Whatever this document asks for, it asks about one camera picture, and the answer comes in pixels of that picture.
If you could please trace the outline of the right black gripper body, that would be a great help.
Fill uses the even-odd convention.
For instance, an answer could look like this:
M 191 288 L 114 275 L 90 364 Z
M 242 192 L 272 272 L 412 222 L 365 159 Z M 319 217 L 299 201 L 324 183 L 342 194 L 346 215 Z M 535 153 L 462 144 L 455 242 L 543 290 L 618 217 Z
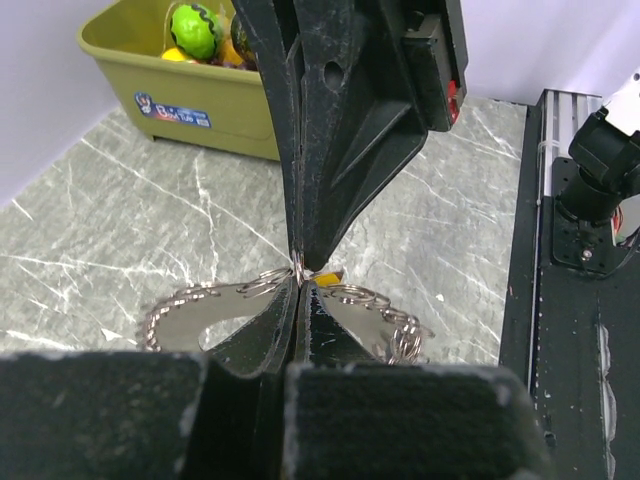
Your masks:
M 468 50 L 459 1 L 400 1 L 401 38 L 427 131 L 447 132 L 457 122 L 467 87 Z

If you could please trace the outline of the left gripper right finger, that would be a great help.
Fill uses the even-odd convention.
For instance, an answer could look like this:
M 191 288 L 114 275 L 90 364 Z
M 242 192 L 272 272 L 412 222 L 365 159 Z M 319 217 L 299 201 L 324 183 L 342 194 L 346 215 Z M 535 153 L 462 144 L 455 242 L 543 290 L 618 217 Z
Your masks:
M 318 287 L 300 290 L 284 382 L 288 479 L 546 479 L 550 454 L 520 379 L 486 365 L 337 359 Z

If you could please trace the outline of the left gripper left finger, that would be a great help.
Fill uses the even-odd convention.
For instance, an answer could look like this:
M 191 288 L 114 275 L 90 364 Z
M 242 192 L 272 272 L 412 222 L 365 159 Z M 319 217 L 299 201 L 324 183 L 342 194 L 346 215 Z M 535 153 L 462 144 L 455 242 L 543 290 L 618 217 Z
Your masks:
M 5 479 L 276 479 L 288 279 L 207 352 L 15 352 L 1 358 Z

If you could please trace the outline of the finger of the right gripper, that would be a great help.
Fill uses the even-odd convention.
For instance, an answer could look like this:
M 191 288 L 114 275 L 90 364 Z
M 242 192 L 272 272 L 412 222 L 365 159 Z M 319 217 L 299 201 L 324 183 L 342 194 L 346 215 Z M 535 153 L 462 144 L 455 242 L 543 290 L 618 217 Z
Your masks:
M 297 1 L 304 72 L 293 163 L 292 249 L 323 268 L 358 214 L 427 135 L 399 1 Z
M 302 258 L 298 207 L 301 153 L 301 92 L 304 60 L 292 1 L 235 1 L 268 101 L 282 169 L 288 246 Z

